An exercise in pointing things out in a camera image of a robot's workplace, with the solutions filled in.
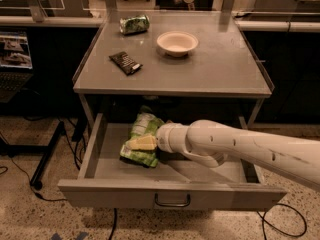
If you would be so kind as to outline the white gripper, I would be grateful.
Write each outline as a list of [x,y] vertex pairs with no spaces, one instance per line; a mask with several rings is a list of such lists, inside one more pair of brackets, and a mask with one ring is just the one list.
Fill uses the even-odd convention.
[[151,134],[142,135],[128,140],[126,146],[131,150],[154,150],[158,146],[164,152],[184,154],[187,152],[187,131],[187,126],[168,123],[157,130],[156,138]]

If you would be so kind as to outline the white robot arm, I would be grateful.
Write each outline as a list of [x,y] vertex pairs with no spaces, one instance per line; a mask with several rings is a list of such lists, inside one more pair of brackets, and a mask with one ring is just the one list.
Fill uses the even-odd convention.
[[179,153],[209,168],[238,157],[315,191],[320,190],[320,142],[238,129],[210,120],[167,123],[154,135],[125,143],[131,150]]

